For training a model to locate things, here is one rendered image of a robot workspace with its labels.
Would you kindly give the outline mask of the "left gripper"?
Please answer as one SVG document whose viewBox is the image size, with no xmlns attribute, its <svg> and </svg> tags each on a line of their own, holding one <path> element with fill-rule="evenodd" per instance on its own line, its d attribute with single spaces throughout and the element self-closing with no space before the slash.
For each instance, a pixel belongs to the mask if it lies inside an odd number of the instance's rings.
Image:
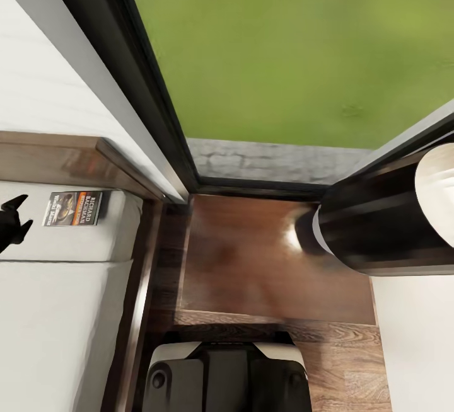
<svg viewBox="0 0 454 412">
<path fill-rule="evenodd" d="M 0 206 L 0 252 L 10 244 L 21 244 L 33 224 L 33 220 L 28 220 L 21 225 L 17 212 L 17 208 L 27 197 L 28 195 L 20 195 Z"/>
</svg>

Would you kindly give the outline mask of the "hardback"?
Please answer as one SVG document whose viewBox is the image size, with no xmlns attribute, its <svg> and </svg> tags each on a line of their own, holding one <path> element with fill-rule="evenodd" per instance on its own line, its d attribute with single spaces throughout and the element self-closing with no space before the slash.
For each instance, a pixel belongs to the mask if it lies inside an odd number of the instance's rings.
<svg viewBox="0 0 454 412">
<path fill-rule="evenodd" d="M 96 226 L 103 192 L 53 192 L 42 226 Z"/>
</svg>

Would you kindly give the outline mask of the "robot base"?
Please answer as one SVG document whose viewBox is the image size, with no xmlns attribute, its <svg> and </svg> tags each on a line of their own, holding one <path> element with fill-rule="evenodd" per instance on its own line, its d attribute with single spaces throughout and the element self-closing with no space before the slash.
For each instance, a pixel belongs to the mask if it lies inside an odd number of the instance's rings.
<svg viewBox="0 0 454 412">
<path fill-rule="evenodd" d="M 180 342 L 151 357 L 142 412 L 312 412 L 308 377 L 287 331 L 274 342 Z"/>
</svg>

